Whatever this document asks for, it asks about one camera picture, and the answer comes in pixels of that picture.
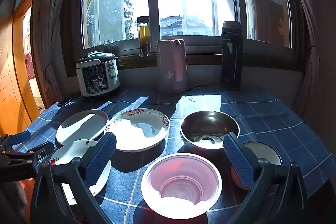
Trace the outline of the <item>left brown curtain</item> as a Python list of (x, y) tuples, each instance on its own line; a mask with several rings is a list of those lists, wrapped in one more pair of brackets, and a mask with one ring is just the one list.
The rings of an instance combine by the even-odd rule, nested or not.
[(52, 64), (53, 51), (59, 37), (59, 19), (63, 0), (33, 0), (31, 37), (33, 62), (38, 87), (46, 108), (61, 99), (58, 79)]

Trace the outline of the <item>blue plaid tablecloth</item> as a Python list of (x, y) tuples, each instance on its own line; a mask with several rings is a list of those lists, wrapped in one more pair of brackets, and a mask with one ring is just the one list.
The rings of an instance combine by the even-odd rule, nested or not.
[[(14, 146), (26, 152), (47, 141), (60, 143), (56, 133), (69, 117), (86, 110), (101, 110), (109, 117), (105, 130), (116, 135), (117, 147), (110, 172), (96, 198), (112, 223), (230, 223), (247, 196), (256, 192), (257, 176), (238, 168), (238, 155), (225, 139), (270, 147), (280, 167), (299, 166), (306, 198), (303, 209), (290, 208), (284, 223), (335, 223), (335, 193), (330, 183), (335, 159), (313, 130), (292, 110), (268, 92), (239, 91), (215, 86), (183, 94), (162, 94), (126, 89), (109, 96), (79, 98), (46, 109), (28, 128), (28, 141)], [(199, 209), (180, 200), (178, 216), (163, 201), (152, 205), (142, 192), (149, 181), (149, 167), (167, 162), (169, 156), (198, 155), (219, 174), (215, 204)]]

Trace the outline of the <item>brown curtain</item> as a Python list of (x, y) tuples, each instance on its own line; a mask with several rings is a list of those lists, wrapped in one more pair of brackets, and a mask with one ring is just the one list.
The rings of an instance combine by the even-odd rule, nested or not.
[(335, 0), (300, 0), (309, 31), (310, 56), (296, 104), (317, 133), (335, 130)]
[(59, 19), (63, 0), (33, 0), (31, 37), (33, 62), (38, 87), (46, 108), (61, 99), (58, 79), (52, 64), (53, 51), (59, 37)]

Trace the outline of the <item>orange wooden door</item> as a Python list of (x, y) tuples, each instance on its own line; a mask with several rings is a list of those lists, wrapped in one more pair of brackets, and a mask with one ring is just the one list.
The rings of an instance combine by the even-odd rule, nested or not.
[(23, 53), (23, 20), (32, 4), (22, 0), (1, 21), (1, 135), (20, 133), (40, 115)]

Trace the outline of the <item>pink floral rim plate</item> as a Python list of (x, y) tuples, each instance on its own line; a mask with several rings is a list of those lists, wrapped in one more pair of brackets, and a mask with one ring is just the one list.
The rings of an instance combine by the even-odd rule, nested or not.
[(128, 110), (115, 115), (105, 132), (116, 136), (116, 149), (122, 152), (143, 152), (155, 147), (169, 133), (169, 118), (148, 108)]

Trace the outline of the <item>pink hanging garment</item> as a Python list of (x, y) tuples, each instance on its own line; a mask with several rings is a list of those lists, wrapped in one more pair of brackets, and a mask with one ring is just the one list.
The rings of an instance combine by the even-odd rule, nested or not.
[(28, 79), (32, 80), (35, 78), (34, 66), (33, 66), (33, 58), (29, 51), (24, 53), (25, 56), (25, 65), (27, 70)]

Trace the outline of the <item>white enamel bowl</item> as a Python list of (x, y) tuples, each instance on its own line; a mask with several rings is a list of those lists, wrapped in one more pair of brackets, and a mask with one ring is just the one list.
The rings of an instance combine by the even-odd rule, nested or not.
[[(269, 145), (259, 141), (247, 141), (243, 143), (243, 145), (248, 147), (257, 156), (258, 159), (264, 158), (267, 159), (271, 164), (282, 165), (282, 159), (280, 155)], [(250, 188), (243, 185), (234, 167), (231, 167), (231, 176), (234, 183), (239, 188), (250, 191)]]

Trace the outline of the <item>stainless steel bowl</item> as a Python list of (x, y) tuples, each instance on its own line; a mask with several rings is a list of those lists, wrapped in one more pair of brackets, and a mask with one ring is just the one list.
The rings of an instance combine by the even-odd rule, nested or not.
[(224, 148), (224, 135), (229, 132), (239, 137), (239, 124), (220, 111), (196, 111), (186, 116), (180, 125), (181, 138), (191, 149), (220, 150)]

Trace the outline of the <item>red flower white plate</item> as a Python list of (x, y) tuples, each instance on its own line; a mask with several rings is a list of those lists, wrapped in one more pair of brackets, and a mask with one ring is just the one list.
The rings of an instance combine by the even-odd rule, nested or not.
[[(86, 151), (97, 144), (97, 141), (94, 140), (77, 140), (71, 143), (68, 143), (58, 149), (50, 159), (51, 165), (60, 165), (68, 164), (75, 157), (82, 158)], [(108, 177), (111, 169), (111, 161), (108, 161), (105, 166), (100, 178), (98, 179), (95, 185), (89, 187), (90, 192), (95, 197), (105, 186), (108, 181)], [(63, 192), (67, 198), (67, 201), (70, 205), (76, 205), (77, 202), (73, 196), (71, 188), (68, 184), (62, 184)]]

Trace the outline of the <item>silver rice cooker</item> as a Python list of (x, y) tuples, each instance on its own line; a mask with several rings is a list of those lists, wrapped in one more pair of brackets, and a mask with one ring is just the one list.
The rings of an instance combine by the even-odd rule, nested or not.
[(99, 96), (120, 87), (117, 58), (113, 53), (88, 53), (76, 63), (76, 75), (83, 97)]

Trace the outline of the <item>window frame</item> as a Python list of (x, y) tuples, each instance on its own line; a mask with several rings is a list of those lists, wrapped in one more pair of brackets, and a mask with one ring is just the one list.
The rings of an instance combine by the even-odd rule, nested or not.
[[(137, 18), (149, 16), (150, 56), (139, 55)], [(61, 45), (66, 74), (113, 39), (123, 68), (152, 67), (157, 42), (183, 39), (190, 65), (218, 65), (225, 21), (240, 22), (243, 64), (301, 71), (298, 0), (64, 0)]]

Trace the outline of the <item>small glass jar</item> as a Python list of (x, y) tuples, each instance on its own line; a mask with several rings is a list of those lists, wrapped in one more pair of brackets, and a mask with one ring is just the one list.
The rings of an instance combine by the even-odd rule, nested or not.
[(103, 45), (105, 53), (115, 53), (113, 39), (106, 40)]

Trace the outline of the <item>pink plastic bowl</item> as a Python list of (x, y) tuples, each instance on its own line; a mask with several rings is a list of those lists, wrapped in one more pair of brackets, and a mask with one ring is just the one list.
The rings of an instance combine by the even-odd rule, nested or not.
[(157, 214), (191, 219), (210, 210), (222, 192), (222, 177), (212, 162), (192, 153), (175, 153), (153, 162), (141, 181), (141, 193)]

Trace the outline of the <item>right brown curtain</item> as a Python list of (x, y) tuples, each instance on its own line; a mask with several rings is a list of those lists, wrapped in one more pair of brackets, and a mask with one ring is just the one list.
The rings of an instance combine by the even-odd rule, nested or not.
[(296, 104), (317, 133), (335, 130), (335, 0), (300, 0), (309, 31), (310, 56)]

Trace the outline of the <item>glass tea bottle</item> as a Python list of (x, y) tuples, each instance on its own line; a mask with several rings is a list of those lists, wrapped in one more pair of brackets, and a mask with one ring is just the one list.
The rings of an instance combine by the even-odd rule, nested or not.
[(139, 16), (137, 18), (139, 55), (141, 57), (150, 56), (151, 54), (149, 19), (149, 16)]

